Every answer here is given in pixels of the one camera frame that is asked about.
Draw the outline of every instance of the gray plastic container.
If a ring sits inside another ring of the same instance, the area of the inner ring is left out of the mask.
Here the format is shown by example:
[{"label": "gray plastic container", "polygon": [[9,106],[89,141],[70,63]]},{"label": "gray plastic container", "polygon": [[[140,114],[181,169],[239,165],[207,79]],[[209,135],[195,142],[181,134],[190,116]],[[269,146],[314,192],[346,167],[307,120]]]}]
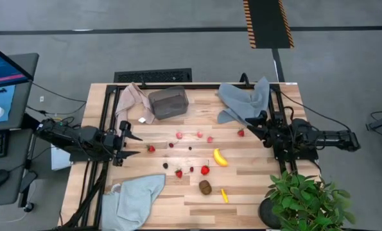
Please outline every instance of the gray plastic container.
[{"label": "gray plastic container", "polygon": [[181,86],[170,87],[149,94],[151,107],[155,118],[166,119],[185,114],[188,110],[188,99],[185,89]]}]

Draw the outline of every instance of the black mat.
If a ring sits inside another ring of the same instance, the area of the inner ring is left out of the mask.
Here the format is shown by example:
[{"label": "black mat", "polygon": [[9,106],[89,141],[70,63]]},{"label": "black mat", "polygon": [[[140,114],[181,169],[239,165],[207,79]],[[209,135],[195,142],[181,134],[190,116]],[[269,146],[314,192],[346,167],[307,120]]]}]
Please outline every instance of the black mat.
[{"label": "black mat", "polygon": [[243,0],[252,48],[292,48],[293,39],[281,0]]},{"label": "black mat", "polygon": [[169,82],[192,82],[192,70],[163,69],[148,71],[123,71],[115,72],[114,83],[169,83]]}]

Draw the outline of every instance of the gray cloth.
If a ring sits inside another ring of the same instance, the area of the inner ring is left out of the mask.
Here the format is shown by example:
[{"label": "gray cloth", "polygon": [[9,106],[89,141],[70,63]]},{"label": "gray cloth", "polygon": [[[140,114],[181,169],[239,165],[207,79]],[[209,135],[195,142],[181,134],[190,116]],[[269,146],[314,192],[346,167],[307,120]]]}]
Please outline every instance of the gray cloth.
[{"label": "gray cloth", "polygon": [[102,197],[102,230],[129,231],[140,228],[151,212],[152,203],[165,186],[165,175],[127,180]]},{"label": "gray cloth", "polygon": [[268,108],[269,102],[269,83],[262,77],[254,87],[254,91],[249,93],[231,84],[222,83],[218,92],[228,108],[221,111],[218,115],[218,123],[228,123],[236,120],[239,123],[249,125],[245,119],[257,117],[262,110]]}]

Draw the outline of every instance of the desk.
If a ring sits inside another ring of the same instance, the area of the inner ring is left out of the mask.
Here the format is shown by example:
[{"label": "desk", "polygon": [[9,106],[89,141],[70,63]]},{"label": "desk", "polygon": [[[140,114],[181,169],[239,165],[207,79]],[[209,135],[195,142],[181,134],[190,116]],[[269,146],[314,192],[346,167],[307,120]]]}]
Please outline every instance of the desk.
[{"label": "desk", "polygon": [[[101,83],[91,85],[82,126],[100,125],[106,87],[107,84]],[[282,83],[281,90],[295,101],[301,102],[297,85]],[[153,91],[155,90],[144,90],[146,94]],[[272,184],[269,175],[278,175],[279,165],[273,158],[272,149],[264,148],[262,142],[250,131],[245,129],[245,137],[238,137],[237,131],[241,128],[239,123],[216,122],[218,113],[225,108],[217,92],[218,90],[212,89],[186,90],[189,100],[187,113],[155,121],[151,125],[138,122],[142,115],[142,105],[136,105],[129,111],[128,120],[133,124],[133,133],[144,141],[127,140],[126,150],[137,150],[141,153],[128,157],[123,167],[109,165],[105,192],[109,191],[111,185],[121,183],[127,178],[165,173],[165,188],[155,200],[143,228],[266,228],[257,216],[257,209],[268,191],[268,185]],[[286,98],[283,100],[285,106],[294,108],[295,117],[306,118],[301,106]],[[112,103],[109,104],[106,124],[109,124],[111,108]],[[204,134],[203,138],[196,136],[198,131]],[[177,132],[182,132],[184,137],[174,148],[169,148],[170,142],[178,141],[175,137]],[[214,137],[212,144],[207,143],[208,136]],[[148,153],[147,144],[154,145],[156,151]],[[221,153],[228,160],[228,167],[216,164],[213,159],[215,148],[221,149]],[[211,171],[207,176],[202,176],[200,168],[208,161]],[[162,167],[164,162],[169,164],[168,169]],[[319,175],[319,170],[311,162],[300,160],[297,165],[302,175]],[[175,176],[178,168],[187,173],[191,166],[195,168],[194,173],[185,174],[181,179]],[[78,208],[84,170],[85,163],[77,163],[71,167],[62,205],[64,222]],[[199,191],[198,183],[201,180],[211,183],[211,195],[204,196]],[[223,202],[221,188],[228,194],[228,204]],[[88,225],[92,224],[95,204],[94,201]]]}]

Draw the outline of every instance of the black plant pot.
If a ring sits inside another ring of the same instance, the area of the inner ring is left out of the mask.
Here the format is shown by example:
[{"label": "black plant pot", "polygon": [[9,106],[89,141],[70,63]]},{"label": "black plant pot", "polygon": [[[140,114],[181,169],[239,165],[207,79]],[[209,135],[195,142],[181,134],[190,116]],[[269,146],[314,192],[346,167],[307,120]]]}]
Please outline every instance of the black plant pot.
[{"label": "black plant pot", "polygon": [[270,228],[280,229],[281,222],[279,218],[272,212],[273,203],[267,198],[262,201],[261,205],[257,210],[258,216],[261,218],[262,222],[269,226]]}]

